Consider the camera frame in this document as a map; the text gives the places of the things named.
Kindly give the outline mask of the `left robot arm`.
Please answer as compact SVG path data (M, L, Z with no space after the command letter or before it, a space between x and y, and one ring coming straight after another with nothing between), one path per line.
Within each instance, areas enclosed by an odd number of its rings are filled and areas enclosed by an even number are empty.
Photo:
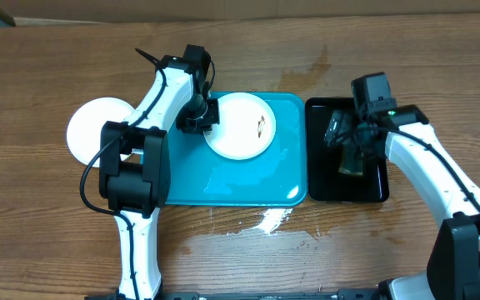
M121 243L117 299L154 299L160 293L157 226L171 184L169 130L203 134L219 122L218 102L209 97L215 71L208 53L149 61L156 68L150 90L134 112L121 122L106 122L101 131L99 192Z

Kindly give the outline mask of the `white plate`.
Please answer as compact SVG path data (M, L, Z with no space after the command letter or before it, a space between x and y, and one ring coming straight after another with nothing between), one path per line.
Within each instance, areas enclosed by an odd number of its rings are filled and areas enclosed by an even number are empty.
M70 118L66 140L70 153L88 165L100 150L103 125L107 121L120 123L134 108L115 97L100 97L81 106Z
M219 123L204 134L215 153L232 160L247 160L270 146L277 122L265 101L250 93L233 92L221 96L217 102Z

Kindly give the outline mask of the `green yellow sponge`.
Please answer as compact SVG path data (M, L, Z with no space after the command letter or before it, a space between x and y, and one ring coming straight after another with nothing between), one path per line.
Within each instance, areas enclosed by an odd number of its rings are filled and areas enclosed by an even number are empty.
M338 171L349 176L363 175L363 153L354 146L343 146Z

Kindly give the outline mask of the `white plate top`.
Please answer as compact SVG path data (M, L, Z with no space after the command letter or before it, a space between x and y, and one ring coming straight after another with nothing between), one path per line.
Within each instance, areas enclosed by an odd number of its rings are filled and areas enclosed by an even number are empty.
M70 118L66 140L70 153L88 165L100 150L103 125L107 121L120 123L134 108L115 97L100 97L81 106Z

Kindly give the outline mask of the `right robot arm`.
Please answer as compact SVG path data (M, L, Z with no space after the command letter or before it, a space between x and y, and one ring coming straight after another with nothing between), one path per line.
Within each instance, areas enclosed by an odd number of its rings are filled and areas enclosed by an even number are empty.
M415 106L381 112L335 111L330 147L384 156L426 203L438 234L425 271L380 282L374 299L480 299L480 187L439 142Z

